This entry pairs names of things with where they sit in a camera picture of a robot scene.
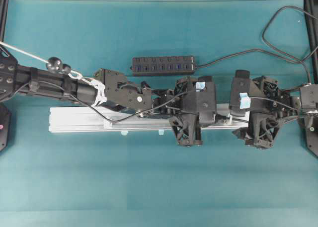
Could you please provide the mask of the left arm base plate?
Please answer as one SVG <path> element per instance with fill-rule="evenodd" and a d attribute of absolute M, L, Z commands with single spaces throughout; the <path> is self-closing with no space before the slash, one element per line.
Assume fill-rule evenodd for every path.
<path fill-rule="evenodd" d="M 0 104 L 0 151 L 4 151 L 10 140 L 11 111 L 3 104 Z"/>

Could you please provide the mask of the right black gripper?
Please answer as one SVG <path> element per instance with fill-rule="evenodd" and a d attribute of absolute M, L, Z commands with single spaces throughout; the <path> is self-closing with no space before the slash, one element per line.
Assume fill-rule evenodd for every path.
<path fill-rule="evenodd" d="M 233 134 L 248 146 L 269 149 L 284 122 L 295 119 L 299 112 L 292 107 L 290 91 L 280 90 L 277 80 L 267 76 L 251 80 L 257 87 L 251 97 L 256 110 L 248 111 L 248 126 L 234 130 Z"/>

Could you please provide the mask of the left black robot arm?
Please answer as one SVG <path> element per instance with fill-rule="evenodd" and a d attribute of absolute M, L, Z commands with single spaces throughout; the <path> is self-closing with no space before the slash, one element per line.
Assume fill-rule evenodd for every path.
<path fill-rule="evenodd" d="M 45 60 L 46 69 L 22 66 L 11 54 L 12 47 L 0 45 L 0 100 L 17 94 L 48 97 L 81 104 L 96 111 L 99 106 L 124 113 L 125 118 L 106 117 L 112 124 L 132 118 L 169 121 L 181 146 L 201 145 L 201 129 L 215 121 L 215 86 L 210 76 L 192 77 L 192 60 L 179 57 L 150 64 L 133 63 L 134 72 L 185 71 L 186 77 L 176 81 L 172 89 L 151 88 L 146 82 L 137 84 L 118 71 L 100 69 L 93 77 L 85 77 L 57 57 Z"/>

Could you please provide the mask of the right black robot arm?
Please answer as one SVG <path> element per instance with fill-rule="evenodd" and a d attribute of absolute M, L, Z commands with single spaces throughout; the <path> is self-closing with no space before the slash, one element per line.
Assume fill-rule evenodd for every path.
<path fill-rule="evenodd" d="M 283 125 L 302 119 L 309 128 L 318 116 L 318 86 L 307 83 L 280 89 L 278 81 L 267 76 L 254 79 L 235 75 L 230 94 L 230 114 L 249 113 L 248 126 L 233 134 L 247 146 L 269 149 Z"/>

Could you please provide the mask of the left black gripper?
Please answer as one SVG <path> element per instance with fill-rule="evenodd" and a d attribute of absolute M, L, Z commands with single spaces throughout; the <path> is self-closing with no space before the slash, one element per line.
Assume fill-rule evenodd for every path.
<path fill-rule="evenodd" d="M 156 117 L 168 119 L 172 132 L 180 146 L 201 146 L 201 128 L 196 95 L 204 88 L 196 86 L 203 82 L 201 77 L 183 77 L 177 80 L 174 89 L 154 89 L 153 106 L 168 104 L 154 111 Z"/>

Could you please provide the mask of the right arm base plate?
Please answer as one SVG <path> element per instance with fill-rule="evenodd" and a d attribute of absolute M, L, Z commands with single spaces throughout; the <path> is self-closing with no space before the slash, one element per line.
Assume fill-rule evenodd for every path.
<path fill-rule="evenodd" d="M 316 157 L 318 156 L 318 118 L 307 117 L 304 119 L 307 148 Z"/>

